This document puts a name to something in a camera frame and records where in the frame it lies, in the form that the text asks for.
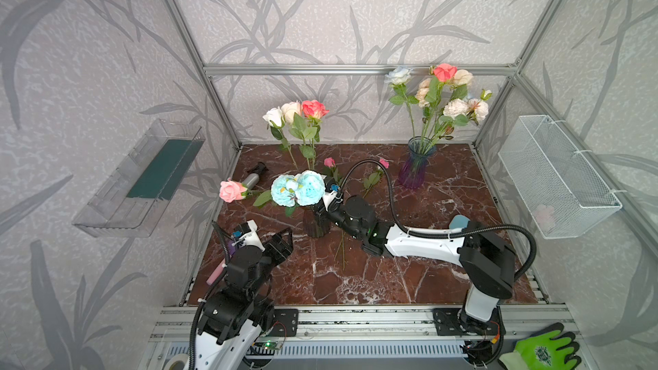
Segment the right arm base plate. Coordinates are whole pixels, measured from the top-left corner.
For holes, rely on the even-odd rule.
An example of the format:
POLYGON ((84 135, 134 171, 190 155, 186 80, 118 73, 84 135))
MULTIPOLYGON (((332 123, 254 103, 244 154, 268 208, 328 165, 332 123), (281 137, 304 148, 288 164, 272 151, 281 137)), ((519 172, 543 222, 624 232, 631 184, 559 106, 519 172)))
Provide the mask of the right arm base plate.
POLYGON ((500 306, 493 310, 487 322, 469 317, 462 308, 434 308, 432 317, 438 336, 495 337, 505 334, 500 306))

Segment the dark red glass vase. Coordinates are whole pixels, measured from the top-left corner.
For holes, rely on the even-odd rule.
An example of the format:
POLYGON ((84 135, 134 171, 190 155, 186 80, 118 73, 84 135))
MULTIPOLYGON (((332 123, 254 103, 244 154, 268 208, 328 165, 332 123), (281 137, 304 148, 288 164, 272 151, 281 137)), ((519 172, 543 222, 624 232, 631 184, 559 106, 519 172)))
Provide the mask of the dark red glass vase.
POLYGON ((331 227, 331 222, 313 207, 303 207, 303 231, 307 236, 321 238, 330 232, 331 227))

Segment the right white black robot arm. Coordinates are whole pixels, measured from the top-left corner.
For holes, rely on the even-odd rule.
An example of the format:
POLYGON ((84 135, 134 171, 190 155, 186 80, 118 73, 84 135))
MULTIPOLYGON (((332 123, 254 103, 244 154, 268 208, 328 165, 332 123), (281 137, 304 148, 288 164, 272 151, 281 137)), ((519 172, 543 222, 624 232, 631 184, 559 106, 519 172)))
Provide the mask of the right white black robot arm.
POLYGON ((401 227, 380 220, 375 209, 355 195, 343 200, 335 192, 326 193, 312 207, 320 226, 333 224, 362 243, 362 250, 373 256, 418 257, 454 264, 464 269, 471 287, 464 305, 455 314, 454 328, 462 334, 483 334, 498 320, 500 301, 513 296, 514 284, 527 270, 516 269, 517 255, 496 234, 499 226, 483 227, 466 217, 453 219, 449 230, 401 227))

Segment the white rose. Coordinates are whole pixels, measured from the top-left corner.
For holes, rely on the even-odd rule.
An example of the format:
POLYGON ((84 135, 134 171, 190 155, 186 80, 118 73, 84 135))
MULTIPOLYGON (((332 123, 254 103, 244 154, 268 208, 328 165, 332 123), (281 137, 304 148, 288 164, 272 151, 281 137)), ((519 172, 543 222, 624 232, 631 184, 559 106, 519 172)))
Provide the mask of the white rose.
POLYGON ((288 152, 291 161, 297 168, 296 159, 291 150, 291 144, 284 135, 284 115, 279 107, 272 108, 266 112, 262 117, 267 122, 267 127, 270 129, 272 136, 280 142, 281 149, 288 152))

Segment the pink rose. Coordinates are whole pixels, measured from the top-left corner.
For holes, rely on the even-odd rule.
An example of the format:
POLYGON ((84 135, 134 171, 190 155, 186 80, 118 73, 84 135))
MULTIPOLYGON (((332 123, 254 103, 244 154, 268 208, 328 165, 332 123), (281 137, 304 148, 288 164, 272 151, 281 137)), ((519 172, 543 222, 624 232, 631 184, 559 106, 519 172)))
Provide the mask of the pink rose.
POLYGON ((226 203, 253 199, 254 207, 264 207, 272 201, 272 194, 269 190, 258 190, 248 188, 244 183, 227 180, 220 183, 219 197, 226 203))

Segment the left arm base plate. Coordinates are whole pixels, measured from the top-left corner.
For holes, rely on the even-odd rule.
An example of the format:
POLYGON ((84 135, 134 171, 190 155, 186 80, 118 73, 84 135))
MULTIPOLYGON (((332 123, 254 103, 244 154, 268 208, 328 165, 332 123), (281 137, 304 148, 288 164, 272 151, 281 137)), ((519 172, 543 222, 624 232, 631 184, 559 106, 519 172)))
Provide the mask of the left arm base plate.
POLYGON ((300 311, 297 308, 275 308, 268 322, 266 337, 296 337, 300 311))

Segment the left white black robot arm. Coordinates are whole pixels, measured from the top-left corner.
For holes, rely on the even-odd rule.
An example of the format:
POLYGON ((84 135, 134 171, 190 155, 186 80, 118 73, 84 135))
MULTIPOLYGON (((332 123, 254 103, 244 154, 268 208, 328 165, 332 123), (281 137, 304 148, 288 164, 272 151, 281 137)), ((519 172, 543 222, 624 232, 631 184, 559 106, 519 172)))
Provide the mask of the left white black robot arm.
POLYGON ((236 369, 257 338, 275 324, 274 301, 260 289, 270 285, 272 271, 294 250, 286 228, 265 243, 254 231, 239 237, 229 250, 227 233, 217 224, 224 268, 199 300, 188 341, 189 369, 236 369))

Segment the pale blue rose stem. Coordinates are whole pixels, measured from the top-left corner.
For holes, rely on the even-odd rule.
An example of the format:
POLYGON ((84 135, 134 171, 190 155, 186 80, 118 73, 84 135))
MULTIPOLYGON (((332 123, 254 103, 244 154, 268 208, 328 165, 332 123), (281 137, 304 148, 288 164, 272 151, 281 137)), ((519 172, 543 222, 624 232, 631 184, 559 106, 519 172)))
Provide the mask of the pale blue rose stem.
POLYGON ((411 79, 411 69, 399 66, 395 68, 395 70, 389 72, 385 79, 390 89, 394 92, 394 95, 390 97, 389 102, 394 106, 404 106, 406 108, 411 121, 412 136, 416 137, 416 125, 412 106, 418 104, 418 100, 414 95, 408 93, 407 87, 411 79))

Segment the cream pink rose stem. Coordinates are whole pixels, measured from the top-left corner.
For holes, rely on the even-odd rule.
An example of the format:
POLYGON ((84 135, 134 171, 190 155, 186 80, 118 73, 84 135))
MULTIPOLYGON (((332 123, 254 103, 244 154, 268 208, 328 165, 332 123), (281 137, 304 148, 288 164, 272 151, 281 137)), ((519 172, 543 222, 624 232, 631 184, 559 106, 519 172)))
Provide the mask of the cream pink rose stem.
POLYGON ((449 85, 452 95, 450 101, 455 99, 464 99, 469 93, 469 87, 473 81, 474 75, 468 70, 457 70, 447 84, 449 85))

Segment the peach rose stem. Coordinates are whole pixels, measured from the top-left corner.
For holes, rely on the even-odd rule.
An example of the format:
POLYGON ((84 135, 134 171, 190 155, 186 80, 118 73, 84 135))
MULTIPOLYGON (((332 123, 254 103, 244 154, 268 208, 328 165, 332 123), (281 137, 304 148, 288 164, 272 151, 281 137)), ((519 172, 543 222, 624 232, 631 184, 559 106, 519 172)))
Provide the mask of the peach rose stem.
POLYGON ((416 93, 416 99, 418 100, 419 107, 423 110, 423 131, 422 136, 425 137, 428 135, 428 126, 431 112, 433 109, 434 96, 431 93, 431 78, 424 79, 416 93))

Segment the purple blue glass vase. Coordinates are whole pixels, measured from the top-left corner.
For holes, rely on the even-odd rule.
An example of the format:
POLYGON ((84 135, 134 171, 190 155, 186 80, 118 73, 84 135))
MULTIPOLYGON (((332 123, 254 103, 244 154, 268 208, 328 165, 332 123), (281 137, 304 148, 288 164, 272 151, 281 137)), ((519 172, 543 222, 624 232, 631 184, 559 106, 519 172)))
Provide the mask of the purple blue glass vase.
POLYGON ((423 186, 429 159, 436 147, 427 137, 416 136, 408 142, 409 155, 401 170, 398 182, 405 188, 416 190, 423 186))

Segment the white pink peony stem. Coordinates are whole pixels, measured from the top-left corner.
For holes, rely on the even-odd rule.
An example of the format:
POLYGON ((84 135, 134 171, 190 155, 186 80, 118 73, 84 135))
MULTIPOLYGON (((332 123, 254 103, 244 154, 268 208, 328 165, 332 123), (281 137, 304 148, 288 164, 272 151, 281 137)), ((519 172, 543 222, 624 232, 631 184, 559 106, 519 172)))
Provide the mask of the white pink peony stem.
POLYGON ((492 91, 483 89, 479 97, 465 96, 449 101, 435 121, 431 142, 436 144, 440 140, 451 140, 457 128, 469 123, 479 125, 484 122, 489 113, 488 101, 492 96, 492 91))

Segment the light blue hydrangea stem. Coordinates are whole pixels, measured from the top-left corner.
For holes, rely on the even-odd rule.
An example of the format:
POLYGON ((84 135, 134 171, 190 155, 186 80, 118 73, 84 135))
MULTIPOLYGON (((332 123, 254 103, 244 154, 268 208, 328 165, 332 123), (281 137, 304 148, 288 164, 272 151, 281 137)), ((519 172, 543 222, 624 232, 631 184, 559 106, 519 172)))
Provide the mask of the light blue hydrangea stem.
POLYGON ((325 182, 321 174, 304 171, 291 175, 278 176, 270 189, 272 200, 285 208, 285 214, 291 216, 298 207, 312 207, 320 202, 325 194, 325 182))

